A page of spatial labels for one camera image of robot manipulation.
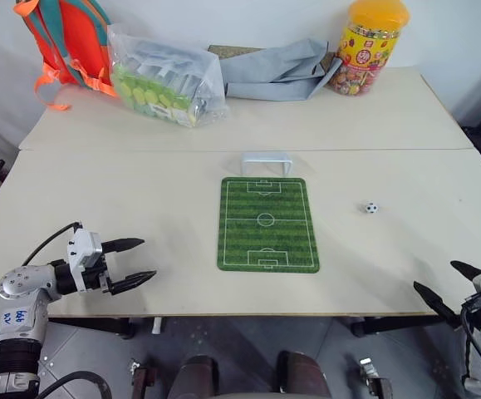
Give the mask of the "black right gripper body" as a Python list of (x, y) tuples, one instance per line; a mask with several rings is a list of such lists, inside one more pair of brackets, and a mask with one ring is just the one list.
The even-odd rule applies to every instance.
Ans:
[(461, 305), (460, 322), (466, 333), (481, 332), (481, 291), (467, 297)]

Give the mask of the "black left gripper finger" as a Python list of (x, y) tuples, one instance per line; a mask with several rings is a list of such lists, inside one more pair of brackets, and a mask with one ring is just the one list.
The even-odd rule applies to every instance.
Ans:
[(111, 241), (103, 242), (101, 244), (102, 253), (119, 253), (137, 247), (143, 244), (145, 241), (138, 238), (125, 238), (125, 239), (114, 239)]
[(117, 295), (131, 289), (139, 287), (141, 284), (147, 282), (157, 274), (156, 270), (133, 273), (126, 276), (124, 279), (111, 282), (109, 281), (109, 292), (112, 295)]

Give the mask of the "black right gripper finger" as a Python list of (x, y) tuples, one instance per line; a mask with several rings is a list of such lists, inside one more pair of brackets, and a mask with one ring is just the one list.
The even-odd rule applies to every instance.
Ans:
[(453, 329), (461, 326), (460, 316), (444, 304), (443, 299), (432, 289), (417, 281), (413, 282), (414, 290), (420, 295), (426, 305)]
[(479, 281), (481, 276), (481, 269), (458, 260), (453, 260), (450, 262), (450, 264), (455, 270), (457, 270), (470, 282), (477, 283)]

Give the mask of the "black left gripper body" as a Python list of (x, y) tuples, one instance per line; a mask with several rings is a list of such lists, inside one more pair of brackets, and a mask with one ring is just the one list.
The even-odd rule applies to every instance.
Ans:
[(114, 251), (113, 243), (103, 243), (101, 253), (93, 253), (85, 263), (82, 272), (86, 290), (100, 289), (103, 293), (110, 292), (111, 280), (108, 271), (106, 254)]

